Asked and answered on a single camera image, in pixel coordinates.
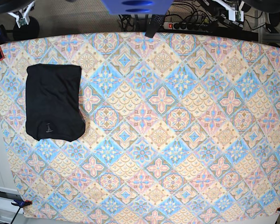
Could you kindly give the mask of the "black round stool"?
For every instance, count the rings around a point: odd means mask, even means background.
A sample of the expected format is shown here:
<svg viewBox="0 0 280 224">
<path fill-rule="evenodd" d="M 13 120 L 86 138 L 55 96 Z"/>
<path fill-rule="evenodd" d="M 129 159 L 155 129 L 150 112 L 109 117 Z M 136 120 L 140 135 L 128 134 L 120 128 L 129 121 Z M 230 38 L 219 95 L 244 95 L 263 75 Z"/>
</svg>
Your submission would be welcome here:
<svg viewBox="0 0 280 224">
<path fill-rule="evenodd" d="M 18 28 L 17 24 L 13 28 L 13 39 L 15 41 L 24 41 L 36 39 L 39 36 L 40 25 L 36 18 L 30 16 L 30 23 Z"/>
</svg>

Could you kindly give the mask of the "white power strip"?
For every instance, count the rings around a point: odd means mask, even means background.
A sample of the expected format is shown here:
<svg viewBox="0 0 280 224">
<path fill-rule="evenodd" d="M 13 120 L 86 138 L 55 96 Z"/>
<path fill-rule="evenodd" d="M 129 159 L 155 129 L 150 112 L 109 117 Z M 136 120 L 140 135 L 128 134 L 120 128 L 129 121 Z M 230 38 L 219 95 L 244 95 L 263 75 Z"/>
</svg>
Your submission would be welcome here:
<svg viewBox="0 0 280 224">
<path fill-rule="evenodd" d="M 186 22 L 164 22 L 163 28 L 165 30 L 177 30 L 177 31 L 206 31 L 207 25 L 198 23 L 186 23 Z"/>
</svg>

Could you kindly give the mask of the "patterned tablecloth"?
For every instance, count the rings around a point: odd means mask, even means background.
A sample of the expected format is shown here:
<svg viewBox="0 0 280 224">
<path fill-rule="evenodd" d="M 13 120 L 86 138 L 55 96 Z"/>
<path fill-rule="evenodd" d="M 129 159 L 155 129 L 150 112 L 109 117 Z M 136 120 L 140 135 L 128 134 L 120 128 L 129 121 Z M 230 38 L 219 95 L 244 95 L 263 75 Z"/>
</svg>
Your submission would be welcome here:
<svg viewBox="0 0 280 224">
<path fill-rule="evenodd" d="M 1 46 L 0 124 L 24 216 L 215 224 L 280 212 L 280 48 L 140 32 Z M 27 68 L 72 64 L 85 132 L 30 133 Z"/>
</svg>

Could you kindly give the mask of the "black T-shirt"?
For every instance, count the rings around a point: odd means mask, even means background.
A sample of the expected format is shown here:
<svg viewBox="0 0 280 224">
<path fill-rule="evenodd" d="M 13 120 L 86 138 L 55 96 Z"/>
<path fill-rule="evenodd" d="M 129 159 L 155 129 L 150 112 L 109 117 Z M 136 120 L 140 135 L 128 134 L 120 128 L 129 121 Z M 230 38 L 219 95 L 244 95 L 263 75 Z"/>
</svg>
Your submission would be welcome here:
<svg viewBox="0 0 280 224">
<path fill-rule="evenodd" d="M 85 132 L 79 110 L 82 69 L 77 65 L 27 67 L 26 132 L 35 140 L 72 142 Z"/>
</svg>

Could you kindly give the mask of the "black remote control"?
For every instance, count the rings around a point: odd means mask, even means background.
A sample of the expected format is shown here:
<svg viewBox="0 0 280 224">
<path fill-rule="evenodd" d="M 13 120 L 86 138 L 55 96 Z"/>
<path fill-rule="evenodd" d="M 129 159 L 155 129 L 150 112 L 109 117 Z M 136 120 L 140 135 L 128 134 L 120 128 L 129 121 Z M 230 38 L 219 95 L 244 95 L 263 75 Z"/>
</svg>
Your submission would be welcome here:
<svg viewBox="0 0 280 224">
<path fill-rule="evenodd" d="M 145 36 L 148 38 L 153 38 L 158 32 L 159 28 L 163 25 L 165 20 L 165 15 L 153 14 L 150 23 L 147 26 Z"/>
</svg>

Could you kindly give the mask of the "bottom left blue clamp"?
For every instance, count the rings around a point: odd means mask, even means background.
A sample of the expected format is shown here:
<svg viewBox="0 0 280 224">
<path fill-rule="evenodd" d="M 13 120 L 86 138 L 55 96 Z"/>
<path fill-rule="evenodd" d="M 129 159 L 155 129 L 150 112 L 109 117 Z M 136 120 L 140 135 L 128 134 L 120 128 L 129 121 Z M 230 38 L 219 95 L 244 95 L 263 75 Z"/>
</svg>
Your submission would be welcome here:
<svg viewBox="0 0 280 224">
<path fill-rule="evenodd" d="M 16 200 L 16 199 L 14 199 L 14 201 L 11 202 L 11 204 L 13 206 L 18 207 L 18 210 L 17 210 L 16 214 L 14 215 L 14 217 L 13 217 L 13 219 L 12 219 L 10 224 L 12 224 L 14 222 L 15 218 L 17 217 L 17 215 L 18 215 L 18 213 L 19 213 L 19 211 L 21 209 L 23 209 L 26 206 L 32 205 L 32 201 L 29 201 L 29 200 L 23 201 L 23 200 Z"/>
</svg>

